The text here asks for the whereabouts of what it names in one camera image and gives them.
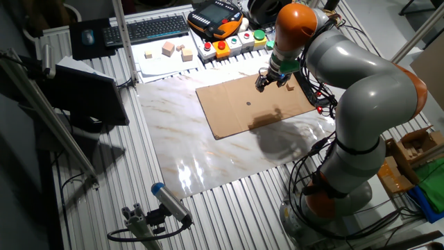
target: computer mouse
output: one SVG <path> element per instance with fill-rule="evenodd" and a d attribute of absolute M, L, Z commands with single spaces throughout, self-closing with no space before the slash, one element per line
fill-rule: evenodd
<path fill-rule="evenodd" d="M 94 32 L 92 29 L 82 31 L 82 43 L 86 46 L 94 44 Z"/>

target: white paper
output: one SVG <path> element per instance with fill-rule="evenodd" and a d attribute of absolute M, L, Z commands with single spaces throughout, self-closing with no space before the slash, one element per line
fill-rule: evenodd
<path fill-rule="evenodd" d="M 162 47 L 165 42 L 174 44 L 174 52 L 171 57 L 162 54 Z M 193 60 L 183 62 L 182 52 L 176 51 L 176 47 L 179 45 L 184 45 L 186 49 L 191 49 L 193 52 Z M 138 64 L 136 68 L 140 73 L 139 75 L 142 76 L 141 79 L 144 83 L 155 81 L 187 69 L 195 69 L 199 66 L 197 48 L 190 35 L 133 45 L 131 48 L 133 49 L 135 63 Z M 151 51 L 153 57 L 145 59 L 145 51 Z"/>

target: mouse pad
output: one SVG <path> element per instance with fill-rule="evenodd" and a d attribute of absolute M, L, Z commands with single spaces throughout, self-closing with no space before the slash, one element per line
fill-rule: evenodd
<path fill-rule="evenodd" d="M 115 49 L 105 47 L 103 41 L 102 28 L 110 26 L 109 19 L 98 19 L 93 21 L 78 22 L 69 26 L 69 36 L 71 37 L 72 57 L 74 60 L 85 60 L 100 58 L 104 56 L 113 56 Z M 94 34 L 94 44 L 84 45 L 82 43 L 82 31 L 92 29 Z"/>

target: cardboard sheet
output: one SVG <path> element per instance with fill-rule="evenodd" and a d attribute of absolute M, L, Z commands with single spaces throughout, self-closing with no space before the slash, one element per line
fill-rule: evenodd
<path fill-rule="evenodd" d="M 255 88 L 257 76 L 196 89 L 216 140 L 314 109 L 294 76 L 288 87 L 272 83 L 262 93 Z"/>

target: red button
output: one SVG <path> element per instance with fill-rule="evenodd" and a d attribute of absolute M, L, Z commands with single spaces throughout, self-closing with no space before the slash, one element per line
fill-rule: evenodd
<path fill-rule="evenodd" d="M 225 49 L 225 42 L 219 42 L 219 43 L 217 44 L 217 47 L 218 47 L 219 49 Z"/>
<path fill-rule="evenodd" d="M 206 43 L 205 43 L 205 46 L 204 46 L 204 49 L 205 49 L 206 51 L 209 51 L 209 50 L 211 49 L 211 44 L 210 44 L 209 42 L 206 42 Z"/>

